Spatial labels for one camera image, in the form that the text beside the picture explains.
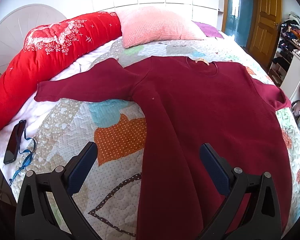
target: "metal screw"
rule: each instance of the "metal screw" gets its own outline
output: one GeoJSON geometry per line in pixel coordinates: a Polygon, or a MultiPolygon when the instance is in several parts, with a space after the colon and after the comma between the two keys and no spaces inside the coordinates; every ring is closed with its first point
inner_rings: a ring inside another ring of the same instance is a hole
{"type": "Polygon", "coordinates": [[[26,173],[26,176],[27,177],[31,177],[33,175],[33,171],[28,171],[27,173],[26,173]]]}
{"type": "Polygon", "coordinates": [[[242,169],[239,168],[239,167],[235,167],[235,168],[234,168],[234,172],[235,172],[235,173],[238,173],[238,174],[241,174],[241,173],[242,173],[242,169]]]}
{"type": "Polygon", "coordinates": [[[61,171],[63,171],[63,167],[62,166],[56,167],[56,172],[61,172],[61,171]]]}
{"type": "Polygon", "coordinates": [[[267,177],[267,178],[271,178],[271,174],[269,173],[269,172],[265,172],[265,176],[267,177]]]}

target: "purple cloth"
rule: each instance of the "purple cloth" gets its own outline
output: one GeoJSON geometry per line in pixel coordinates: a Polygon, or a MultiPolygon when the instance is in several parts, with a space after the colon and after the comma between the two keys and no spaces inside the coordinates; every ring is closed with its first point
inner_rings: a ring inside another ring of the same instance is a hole
{"type": "Polygon", "coordinates": [[[208,37],[218,37],[224,39],[220,32],[213,26],[205,23],[194,22],[199,26],[202,32],[208,37]]]}

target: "patchwork quilt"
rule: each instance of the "patchwork quilt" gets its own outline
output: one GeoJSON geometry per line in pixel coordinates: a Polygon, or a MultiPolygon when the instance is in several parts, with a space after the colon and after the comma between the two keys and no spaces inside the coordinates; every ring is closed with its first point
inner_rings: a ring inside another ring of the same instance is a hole
{"type": "MultiPolygon", "coordinates": [[[[205,41],[155,41],[124,49],[122,40],[118,40],[109,52],[96,58],[91,67],[110,57],[118,59],[123,67],[149,56],[188,56],[194,60],[203,57],[208,62],[239,62],[253,78],[273,84],[255,60],[239,46],[229,44],[226,39],[209,38],[205,41]]],[[[288,149],[293,183],[286,233],[300,216],[300,133],[290,109],[281,109],[276,115],[288,149]]],[[[94,141],[98,145],[97,161],[73,199],[102,239],[134,239],[146,140],[146,120],[140,107],[123,100],[88,103],[61,99],[45,118],[35,139],[37,149],[32,163],[12,184],[15,197],[18,198],[28,170],[51,172],[59,165],[66,165],[88,141],[94,141]]],[[[17,166],[21,166],[24,158],[18,158],[17,166]]],[[[67,231],[53,195],[48,194],[48,198],[60,227],[67,231]]]]}

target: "red pillow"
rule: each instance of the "red pillow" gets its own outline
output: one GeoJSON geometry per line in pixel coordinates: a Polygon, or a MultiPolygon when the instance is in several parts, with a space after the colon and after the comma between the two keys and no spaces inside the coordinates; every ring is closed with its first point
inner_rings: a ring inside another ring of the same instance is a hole
{"type": "Polygon", "coordinates": [[[18,113],[41,81],[77,58],[122,35],[115,13],[95,12],[31,30],[23,50],[0,78],[0,130],[18,113]]]}

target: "round white headboard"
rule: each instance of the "round white headboard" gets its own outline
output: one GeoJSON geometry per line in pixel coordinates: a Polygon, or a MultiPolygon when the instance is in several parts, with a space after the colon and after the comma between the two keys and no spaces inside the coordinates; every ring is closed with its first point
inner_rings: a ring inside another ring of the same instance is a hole
{"type": "Polygon", "coordinates": [[[29,4],[9,13],[0,22],[0,73],[23,48],[29,30],[39,25],[58,23],[66,17],[53,7],[29,4]]]}

